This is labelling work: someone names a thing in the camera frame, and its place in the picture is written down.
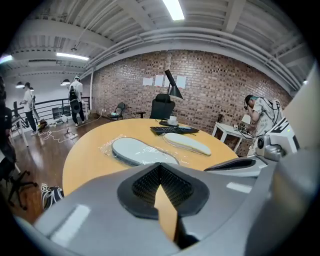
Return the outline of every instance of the white wall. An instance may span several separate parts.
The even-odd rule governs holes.
[[[35,95],[36,103],[57,100],[68,98],[69,90],[67,86],[60,86],[62,80],[69,79],[72,81],[74,75],[64,75],[62,77],[59,76],[46,76],[46,75],[33,75],[29,77],[22,77],[21,82],[26,83],[29,82],[31,87],[34,88],[33,94]],[[24,97],[24,89],[23,88],[16,88],[17,81],[9,81],[5,82],[5,90],[6,90],[6,106],[10,109],[13,109],[14,102],[17,101],[18,108],[19,102]],[[90,96],[90,85],[84,84],[83,85],[83,93],[84,97]]]

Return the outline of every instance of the shoe insole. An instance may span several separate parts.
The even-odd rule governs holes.
[[[112,143],[111,147],[118,158],[135,166],[157,162],[179,164],[172,155],[135,138],[119,138]]]
[[[164,140],[178,148],[183,148],[186,150],[204,154],[206,156],[211,156],[210,148],[187,136],[177,133],[166,133],[164,135]]]

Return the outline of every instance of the round table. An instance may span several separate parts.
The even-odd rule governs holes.
[[[131,168],[116,158],[105,155],[100,149],[120,135],[161,148],[175,156],[180,165],[199,171],[237,158],[231,148],[204,131],[194,133],[195,136],[191,134],[185,134],[185,136],[208,146],[211,156],[172,146],[165,142],[163,137],[155,135],[150,130],[150,127],[158,126],[161,125],[155,119],[125,119],[101,125],[86,133],[72,147],[64,163],[62,175],[64,194],[70,194],[96,177]]]

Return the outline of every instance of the ceiling light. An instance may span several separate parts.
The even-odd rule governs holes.
[[[184,20],[185,16],[182,12],[179,0],[162,0],[168,9],[174,21]]]
[[[84,61],[89,60],[88,57],[83,57],[83,56],[68,54],[68,53],[62,53],[62,52],[57,52],[56,55],[60,56],[60,57],[68,57],[68,58],[74,58],[74,59],[79,59],[79,60],[84,60]]]
[[[0,58],[0,64],[11,61],[12,60],[12,56],[11,55],[7,55],[7,56],[2,56]]]
[[[22,83],[22,82],[18,82],[17,84],[16,84],[16,86],[15,86],[15,88],[24,88],[25,87],[25,85]]]
[[[64,84],[64,85],[70,85],[71,83],[70,83],[69,79],[64,79],[63,82],[62,82],[62,84]]]

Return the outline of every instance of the office chair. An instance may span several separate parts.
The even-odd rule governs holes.
[[[19,173],[19,176],[17,179],[14,179],[11,175],[11,172],[15,170],[15,168],[18,168],[14,163],[9,161],[6,157],[2,160],[0,163],[0,181],[4,179],[6,181],[6,185],[8,186],[8,182],[12,184],[9,197],[8,197],[8,203],[10,206],[14,207],[15,204],[11,201],[12,196],[14,195],[14,192],[16,192],[16,195],[18,197],[19,205],[23,210],[27,210],[27,206],[23,206],[20,199],[19,190],[20,188],[27,186],[27,185],[33,185],[34,187],[37,187],[38,184],[36,182],[22,182],[23,177],[27,174],[30,175],[29,171],[24,171],[23,173]]]
[[[150,119],[169,119],[175,108],[175,103],[171,101],[170,96],[166,93],[159,93],[152,101]],[[139,111],[136,114],[144,118],[146,112]]]
[[[112,114],[108,114],[107,117],[109,118],[109,122],[111,121],[111,119],[116,119],[119,120],[119,118],[122,118],[122,120],[124,119],[122,112],[125,110],[126,108],[126,104],[124,104],[123,102],[119,103],[118,106],[116,106],[114,112],[117,113],[117,115],[112,115]]]

